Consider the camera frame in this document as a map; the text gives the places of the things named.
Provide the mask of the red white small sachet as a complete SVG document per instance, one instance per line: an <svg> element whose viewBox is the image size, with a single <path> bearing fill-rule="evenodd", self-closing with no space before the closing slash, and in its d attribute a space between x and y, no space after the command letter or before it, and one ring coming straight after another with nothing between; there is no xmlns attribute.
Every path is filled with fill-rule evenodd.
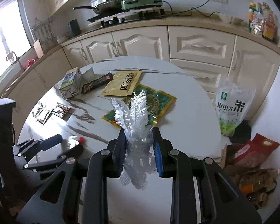
<svg viewBox="0 0 280 224"><path fill-rule="evenodd" d="M66 143L66 149L72 149L76 147L77 145L84 144L85 138L82 136L69 136Z"/></svg>

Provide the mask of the red checkered sachet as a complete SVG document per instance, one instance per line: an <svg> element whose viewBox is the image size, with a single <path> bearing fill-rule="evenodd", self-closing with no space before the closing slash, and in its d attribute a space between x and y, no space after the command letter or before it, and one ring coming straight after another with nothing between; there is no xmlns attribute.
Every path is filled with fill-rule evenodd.
<svg viewBox="0 0 280 224"><path fill-rule="evenodd" d="M51 111L52 115L55 115L59 118L64 118L64 116L70 111L71 107L57 103L57 105Z"/></svg>
<svg viewBox="0 0 280 224"><path fill-rule="evenodd" d="M38 123L42 126L46 123L51 115L53 107L51 105L46 105L45 103L38 103L36 108L32 111L32 116L36 119Z"/></svg>

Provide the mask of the milk carton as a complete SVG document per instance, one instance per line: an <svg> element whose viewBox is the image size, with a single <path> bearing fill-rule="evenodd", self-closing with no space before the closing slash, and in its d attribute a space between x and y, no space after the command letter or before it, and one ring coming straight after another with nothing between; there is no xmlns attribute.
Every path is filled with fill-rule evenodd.
<svg viewBox="0 0 280 224"><path fill-rule="evenodd" d="M71 97L79 95L81 76L82 74L78 67L67 71L59 89L64 99L69 99Z"/></svg>

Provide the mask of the black snack wrapper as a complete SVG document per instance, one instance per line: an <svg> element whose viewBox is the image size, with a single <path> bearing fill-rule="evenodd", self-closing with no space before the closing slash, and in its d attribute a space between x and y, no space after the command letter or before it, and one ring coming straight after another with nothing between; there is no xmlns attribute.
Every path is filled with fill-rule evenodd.
<svg viewBox="0 0 280 224"><path fill-rule="evenodd" d="M101 76L98 79L95 79L89 83L86 83L83 85L81 93L85 94L88 93L89 91L95 90L101 86L107 85L110 81L113 80L113 74L111 72Z"/></svg>

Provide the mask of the clear plastic wrap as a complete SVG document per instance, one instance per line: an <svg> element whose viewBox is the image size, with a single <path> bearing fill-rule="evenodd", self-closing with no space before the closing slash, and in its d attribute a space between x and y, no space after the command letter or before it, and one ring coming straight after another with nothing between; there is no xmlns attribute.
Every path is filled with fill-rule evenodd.
<svg viewBox="0 0 280 224"><path fill-rule="evenodd" d="M112 99L112 104L116 123L123 128L127 140L120 181L124 186L131 183L136 189L144 190L147 175L156 169L150 152L153 127L148 125L147 94L142 90L131 99L129 106L116 99Z"/></svg>

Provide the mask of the yellow soup packet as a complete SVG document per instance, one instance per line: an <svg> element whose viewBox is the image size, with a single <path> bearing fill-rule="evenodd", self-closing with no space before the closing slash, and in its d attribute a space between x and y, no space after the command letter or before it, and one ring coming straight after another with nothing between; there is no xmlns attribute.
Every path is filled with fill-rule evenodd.
<svg viewBox="0 0 280 224"><path fill-rule="evenodd" d="M142 71L140 70L130 70L130 71L117 71L113 80L110 81L102 94L104 96L115 96L115 97L125 97L130 96L136 87Z"/></svg>

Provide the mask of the green gold food bag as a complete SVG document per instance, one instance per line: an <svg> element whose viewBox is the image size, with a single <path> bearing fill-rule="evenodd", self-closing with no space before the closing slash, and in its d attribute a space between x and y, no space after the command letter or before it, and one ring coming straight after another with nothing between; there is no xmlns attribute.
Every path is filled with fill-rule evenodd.
<svg viewBox="0 0 280 224"><path fill-rule="evenodd" d="M115 89L111 86L106 86L102 95L122 97L124 103L123 109L130 110L132 99L138 96L142 91L145 91L147 96L146 106L148 107L148 125L157 125L158 118L165 114L170 105L176 100L176 97L167 94L164 91L157 91L148 86L137 83L134 87L129 86L127 90Z"/></svg>

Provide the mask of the kitchen window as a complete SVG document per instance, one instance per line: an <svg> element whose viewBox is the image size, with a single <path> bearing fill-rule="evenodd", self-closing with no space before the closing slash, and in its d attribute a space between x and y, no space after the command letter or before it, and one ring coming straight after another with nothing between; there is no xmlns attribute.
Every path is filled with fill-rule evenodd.
<svg viewBox="0 0 280 224"><path fill-rule="evenodd" d="M7 54L22 56L32 48L23 25L18 0L0 1L0 77L11 67Z"/></svg>

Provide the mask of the lower kitchen cabinets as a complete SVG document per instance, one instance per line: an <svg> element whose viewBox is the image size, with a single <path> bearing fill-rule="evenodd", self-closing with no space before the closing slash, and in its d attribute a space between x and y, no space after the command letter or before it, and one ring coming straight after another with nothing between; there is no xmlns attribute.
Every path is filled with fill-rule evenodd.
<svg viewBox="0 0 280 224"><path fill-rule="evenodd" d="M250 34L244 28L174 21L116 25L77 36L51 49L30 70L47 90L55 83L45 66L63 70L118 56L162 59L186 69L213 98L227 75L256 90L246 114L251 120L265 100L280 66L280 43Z"/></svg>

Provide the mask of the round white marble table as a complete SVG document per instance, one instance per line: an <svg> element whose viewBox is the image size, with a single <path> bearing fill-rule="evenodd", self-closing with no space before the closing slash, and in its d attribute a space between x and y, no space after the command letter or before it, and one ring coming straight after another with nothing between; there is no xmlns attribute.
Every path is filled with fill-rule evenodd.
<svg viewBox="0 0 280 224"><path fill-rule="evenodd" d="M117 70L141 69L140 83L175 97L165 114L158 119L164 139L175 149L191 157L221 156L220 126L209 96L189 72L155 58L127 56L91 65L94 73L104 75ZM19 135L22 142L29 138L46 139L60 134L85 138L83 157L91 157L117 138L119 129L103 116L112 110L109 98L98 88L66 101L71 112L64 119L51 116L41 125L29 115ZM162 179L154 172L147 176L147 185L138 190L124 186L120 180L107 180L110 223L169 223L172 180Z"/></svg>

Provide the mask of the red dish rack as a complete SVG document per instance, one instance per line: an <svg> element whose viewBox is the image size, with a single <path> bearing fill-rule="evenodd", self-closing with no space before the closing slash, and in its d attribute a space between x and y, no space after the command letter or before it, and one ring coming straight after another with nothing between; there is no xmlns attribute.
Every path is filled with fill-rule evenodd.
<svg viewBox="0 0 280 224"><path fill-rule="evenodd" d="M29 68L31 65L33 65L36 62L35 58L27 60L27 63L25 64L25 69Z"/></svg>

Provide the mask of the sink faucet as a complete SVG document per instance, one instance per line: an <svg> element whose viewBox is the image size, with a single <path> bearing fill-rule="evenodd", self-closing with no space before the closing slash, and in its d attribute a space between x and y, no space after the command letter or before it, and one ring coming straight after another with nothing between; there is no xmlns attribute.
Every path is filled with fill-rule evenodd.
<svg viewBox="0 0 280 224"><path fill-rule="evenodd" d="M20 66L21 72L24 72L25 69L20 62L20 57L18 57L14 51L10 51L7 53L6 61L8 61L11 65L18 64Z"/></svg>

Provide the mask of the stacked white dishes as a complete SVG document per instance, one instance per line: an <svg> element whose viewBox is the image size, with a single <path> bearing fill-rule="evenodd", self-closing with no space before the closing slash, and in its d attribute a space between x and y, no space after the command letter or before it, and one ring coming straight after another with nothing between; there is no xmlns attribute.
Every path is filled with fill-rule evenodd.
<svg viewBox="0 0 280 224"><path fill-rule="evenodd" d="M63 42L67 41L69 39L68 36L64 35L64 36L58 36L57 37L57 43L58 44L62 44Z"/></svg>

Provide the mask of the hanging utensil rack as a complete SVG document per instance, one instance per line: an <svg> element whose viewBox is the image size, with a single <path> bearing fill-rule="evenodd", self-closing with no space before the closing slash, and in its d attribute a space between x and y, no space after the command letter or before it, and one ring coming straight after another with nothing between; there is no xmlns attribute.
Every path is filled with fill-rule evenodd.
<svg viewBox="0 0 280 224"><path fill-rule="evenodd" d="M35 24L31 28L32 35L36 40L40 41L41 45L56 44L57 39L55 33L51 29L53 19L49 18L45 21L40 21L37 17L34 19Z"/></svg>

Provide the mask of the condiment bottles group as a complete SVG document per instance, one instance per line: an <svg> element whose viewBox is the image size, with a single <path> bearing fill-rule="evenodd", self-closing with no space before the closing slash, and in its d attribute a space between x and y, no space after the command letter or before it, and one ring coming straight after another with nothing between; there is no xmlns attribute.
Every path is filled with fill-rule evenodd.
<svg viewBox="0 0 280 224"><path fill-rule="evenodd" d="M248 29L255 36L275 42L277 33L275 15L267 3L249 3Z"/></svg>

